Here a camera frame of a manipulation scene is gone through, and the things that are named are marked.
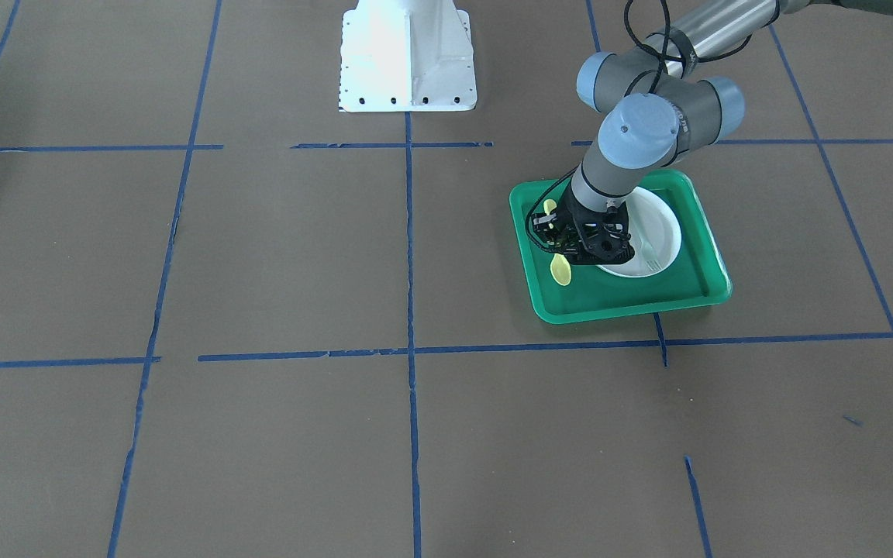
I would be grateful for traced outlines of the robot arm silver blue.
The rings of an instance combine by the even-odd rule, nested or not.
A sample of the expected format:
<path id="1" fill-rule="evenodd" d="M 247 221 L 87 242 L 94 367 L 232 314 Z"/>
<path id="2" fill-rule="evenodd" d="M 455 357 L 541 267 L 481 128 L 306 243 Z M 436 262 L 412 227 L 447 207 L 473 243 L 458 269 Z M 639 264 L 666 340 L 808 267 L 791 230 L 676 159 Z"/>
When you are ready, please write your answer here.
<path id="1" fill-rule="evenodd" d="M 746 102 L 734 81 L 691 81 L 699 64 L 740 52 L 751 36 L 805 1 L 709 1 L 674 18 L 626 53 L 592 54 L 578 71 L 580 100 L 603 115 L 584 159 L 555 181 L 555 208 L 531 206 L 528 237 L 543 252 L 573 265 L 626 264 L 635 245 L 628 197 L 651 172 L 715 144 L 740 127 Z"/>

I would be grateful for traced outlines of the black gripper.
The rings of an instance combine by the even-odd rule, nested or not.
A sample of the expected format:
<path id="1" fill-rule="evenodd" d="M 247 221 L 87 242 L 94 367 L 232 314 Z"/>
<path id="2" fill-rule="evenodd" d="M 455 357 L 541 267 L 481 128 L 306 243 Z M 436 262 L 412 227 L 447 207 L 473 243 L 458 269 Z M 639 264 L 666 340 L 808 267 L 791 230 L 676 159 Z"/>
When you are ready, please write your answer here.
<path id="1" fill-rule="evenodd" d="M 570 197 L 575 197 L 574 189 L 570 184 L 550 184 L 533 204 L 533 243 L 543 252 L 559 253 L 566 259 L 574 259 L 574 248 L 578 240 L 567 208 Z M 546 200 L 554 200 L 557 203 L 553 215 L 546 215 L 543 211 L 543 202 Z M 592 211 L 603 211 L 606 206 L 610 205 L 618 205 L 618 202 L 611 198 L 606 200 L 603 198 L 598 201 L 597 209 L 591 209 Z"/>

